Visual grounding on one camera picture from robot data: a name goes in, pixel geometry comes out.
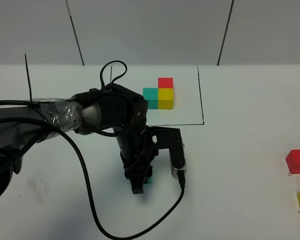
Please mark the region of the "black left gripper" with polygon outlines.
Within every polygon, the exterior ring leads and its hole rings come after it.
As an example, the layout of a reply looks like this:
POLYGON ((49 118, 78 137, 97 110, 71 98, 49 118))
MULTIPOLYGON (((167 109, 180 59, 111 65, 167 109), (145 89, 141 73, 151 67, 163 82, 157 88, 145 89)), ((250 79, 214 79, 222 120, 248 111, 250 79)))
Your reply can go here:
POLYGON ((130 180, 133 194, 143 194, 143 185, 152 177, 151 161, 157 155, 150 150, 152 134, 147 125, 136 126, 124 135, 116 137, 120 147, 124 174, 130 180))

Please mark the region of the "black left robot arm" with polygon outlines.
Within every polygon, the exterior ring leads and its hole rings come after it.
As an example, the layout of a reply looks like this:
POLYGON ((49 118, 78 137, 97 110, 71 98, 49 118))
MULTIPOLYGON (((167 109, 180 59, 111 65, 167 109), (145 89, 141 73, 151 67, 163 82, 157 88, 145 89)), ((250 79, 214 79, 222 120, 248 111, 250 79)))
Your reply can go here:
POLYGON ((113 83, 68 99, 0 101, 0 196, 34 144, 69 131, 116 138, 125 177, 134 194, 143 193, 154 158, 147 110, 142 95, 113 83))

